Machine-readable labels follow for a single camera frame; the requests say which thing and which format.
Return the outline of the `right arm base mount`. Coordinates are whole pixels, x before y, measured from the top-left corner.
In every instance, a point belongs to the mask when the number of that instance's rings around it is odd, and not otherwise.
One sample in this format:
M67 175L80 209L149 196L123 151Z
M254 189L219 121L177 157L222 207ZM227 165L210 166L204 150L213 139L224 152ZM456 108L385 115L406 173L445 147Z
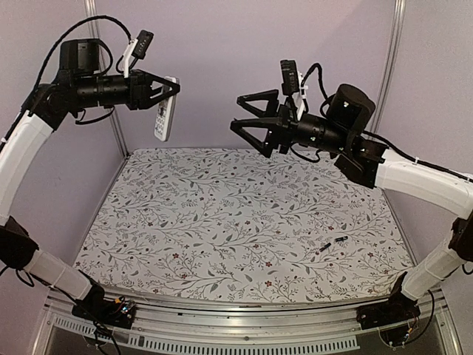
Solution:
M403 294L394 295L386 301L363 305L356 309L356 321L363 330L407 321L420 315L421 311L417 302Z

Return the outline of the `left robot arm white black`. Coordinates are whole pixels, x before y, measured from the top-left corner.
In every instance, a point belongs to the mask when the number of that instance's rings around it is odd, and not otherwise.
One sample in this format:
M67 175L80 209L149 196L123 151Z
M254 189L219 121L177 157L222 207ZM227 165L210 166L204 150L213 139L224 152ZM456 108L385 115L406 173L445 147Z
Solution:
M100 49L105 45L101 40L62 43L55 79L33 89L13 130L1 141L1 261L80 300L82 310L94 321L105 320L110 313L108 302L98 296L103 289L90 277L41 250L11 216L10 209L37 153L67 115L77 117L91 107L114 109L125 105L130 110L145 110L164 101L174 103L180 92L177 78L131 68L133 62L144 57L149 42L146 33L129 42L119 75L99 70Z

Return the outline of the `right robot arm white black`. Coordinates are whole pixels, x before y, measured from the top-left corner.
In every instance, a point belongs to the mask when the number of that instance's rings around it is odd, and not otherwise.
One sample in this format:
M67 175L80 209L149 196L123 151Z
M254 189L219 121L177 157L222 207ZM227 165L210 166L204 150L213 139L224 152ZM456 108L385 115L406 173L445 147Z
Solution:
M365 139L364 128L375 104L360 89L342 84L328 98L324 117L296 107L293 89L242 95L236 100L252 119L233 120L237 133L263 156L278 149L285 154L294 144L329 152L336 167L350 181L367 188L392 190L416 197L456 215L452 234L413 269L399 277L391 300L382 307L387 322L398 322L411 303L432 286L472 261L472 178L410 158L382 138Z

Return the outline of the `white grey remote control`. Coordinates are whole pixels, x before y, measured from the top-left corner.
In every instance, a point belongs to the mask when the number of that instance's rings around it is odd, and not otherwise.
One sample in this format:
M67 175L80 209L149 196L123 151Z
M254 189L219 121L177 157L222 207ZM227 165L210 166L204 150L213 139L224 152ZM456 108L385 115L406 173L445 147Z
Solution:
M159 141L166 142L169 139L176 100L177 95L172 95L164 101L161 101L157 106L157 116L154 122L154 136Z

